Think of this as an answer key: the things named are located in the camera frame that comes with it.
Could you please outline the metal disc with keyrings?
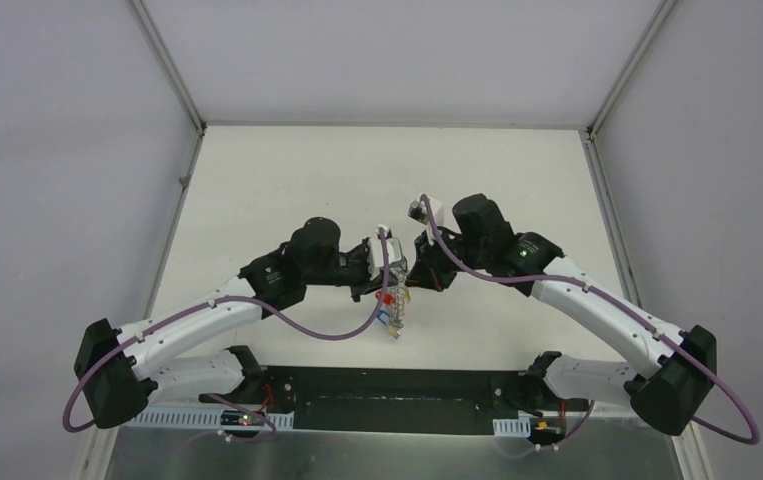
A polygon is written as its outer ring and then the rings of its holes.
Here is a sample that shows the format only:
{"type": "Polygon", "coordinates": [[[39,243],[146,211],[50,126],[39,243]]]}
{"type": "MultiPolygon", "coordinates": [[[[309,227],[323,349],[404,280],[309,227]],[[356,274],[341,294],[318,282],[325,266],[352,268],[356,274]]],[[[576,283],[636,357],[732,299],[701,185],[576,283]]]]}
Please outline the metal disc with keyrings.
{"type": "Polygon", "coordinates": [[[391,284],[388,293],[392,294],[395,299],[390,305],[384,307],[384,311],[391,316],[391,323],[398,325],[401,330],[404,328],[405,310],[410,302],[410,294],[406,286],[408,273],[409,268],[406,260],[391,268],[391,284]]]}

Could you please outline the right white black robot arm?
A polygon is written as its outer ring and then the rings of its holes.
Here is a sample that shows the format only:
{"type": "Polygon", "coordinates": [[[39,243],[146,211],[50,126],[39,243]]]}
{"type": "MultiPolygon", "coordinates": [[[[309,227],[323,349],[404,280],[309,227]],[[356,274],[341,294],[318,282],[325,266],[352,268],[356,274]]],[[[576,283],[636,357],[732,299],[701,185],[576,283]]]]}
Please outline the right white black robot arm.
{"type": "Polygon", "coordinates": [[[545,351],[503,387],[505,400],[539,415],[561,400],[631,408],[657,431],[677,436],[713,387],[716,338],[657,319],[593,280],[563,250],[535,232],[516,233],[498,205],[470,195],[452,209],[459,231],[441,226],[440,204],[414,200],[410,218],[425,225],[415,241],[407,286],[441,292],[475,271],[560,311],[609,345],[621,361],[583,360],[545,351]]]}

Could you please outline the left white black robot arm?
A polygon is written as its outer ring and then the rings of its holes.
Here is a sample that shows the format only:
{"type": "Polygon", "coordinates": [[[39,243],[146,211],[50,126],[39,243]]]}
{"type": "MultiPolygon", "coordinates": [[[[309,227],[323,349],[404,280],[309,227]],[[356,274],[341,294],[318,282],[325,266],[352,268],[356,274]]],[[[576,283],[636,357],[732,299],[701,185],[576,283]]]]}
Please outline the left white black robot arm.
{"type": "Polygon", "coordinates": [[[340,238],[334,221],[311,218],[274,251],[185,306],[122,326],[108,319],[91,323],[75,358],[78,383],[64,408],[65,430],[79,430],[71,421],[78,398],[92,414],[85,425],[99,429],[120,426],[160,401],[208,394],[228,395],[243,405],[254,402],[261,394],[262,378],[248,347],[196,357],[187,353],[268,317],[326,341],[361,334],[375,321],[375,313],[344,334],[313,331],[284,313],[304,300],[310,286],[347,287],[354,301],[375,294],[375,308],[383,308],[394,283],[393,266],[403,258],[399,240],[383,225],[349,251],[341,250],[340,238]]]}

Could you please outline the blue key tag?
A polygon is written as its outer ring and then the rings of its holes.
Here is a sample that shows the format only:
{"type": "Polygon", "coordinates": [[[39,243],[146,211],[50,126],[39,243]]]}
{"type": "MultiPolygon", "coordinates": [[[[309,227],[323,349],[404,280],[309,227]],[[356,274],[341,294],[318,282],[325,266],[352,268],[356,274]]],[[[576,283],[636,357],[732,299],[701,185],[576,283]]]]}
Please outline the blue key tag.
{"type": "Polygon", "coordinates": [[[385,326],[389,326],[391,323],[391,316],[386,311],[379,311],[376,315],[376,319],[385,326]]]}

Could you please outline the red capped key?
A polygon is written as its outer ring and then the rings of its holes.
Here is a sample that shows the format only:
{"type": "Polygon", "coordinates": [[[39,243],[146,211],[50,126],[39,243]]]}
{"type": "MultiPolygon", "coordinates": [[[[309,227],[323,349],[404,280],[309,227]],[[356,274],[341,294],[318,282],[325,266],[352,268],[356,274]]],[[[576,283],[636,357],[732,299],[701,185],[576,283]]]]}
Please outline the red capped key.
{"type": "Polygon", "coordinates": [[[394,301],[394,299],[395,299],[395,297],[392,294],[390,294],[390,293],[382,294],[380,291],[378,291],[375,294],[375,297],[377,299],[381,300],[384,305],[390,305],[394,301]]]}

